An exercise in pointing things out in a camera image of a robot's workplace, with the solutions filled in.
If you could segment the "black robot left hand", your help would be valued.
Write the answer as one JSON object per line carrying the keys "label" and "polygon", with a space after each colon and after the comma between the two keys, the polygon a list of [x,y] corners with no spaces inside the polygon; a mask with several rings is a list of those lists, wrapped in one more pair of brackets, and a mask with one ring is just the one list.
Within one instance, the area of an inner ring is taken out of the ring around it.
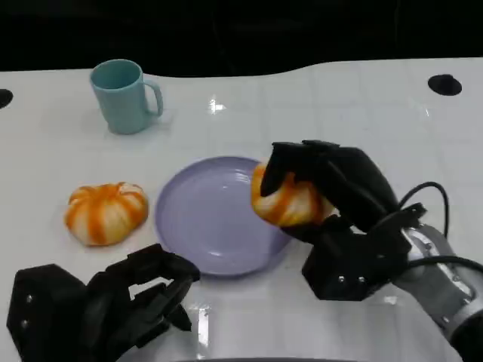
{"label": "black robot left hand", "polygon": [[176,327],[192,323],[181,305],[200,271],[153,244],[110,265],[88,283],[79,334],[81,361],[116,361]]}

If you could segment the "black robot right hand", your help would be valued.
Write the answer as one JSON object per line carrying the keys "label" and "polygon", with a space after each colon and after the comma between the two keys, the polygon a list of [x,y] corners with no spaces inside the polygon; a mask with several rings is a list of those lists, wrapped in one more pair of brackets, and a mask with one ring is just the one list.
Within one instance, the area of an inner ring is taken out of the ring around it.
{"label": "black robot right hand", "polygon": [[269,161],[254,169],[251,206],[264,221],[311,245],[353,226],[368,233],[399,209],[364,151],[320,140],[273,143]]}

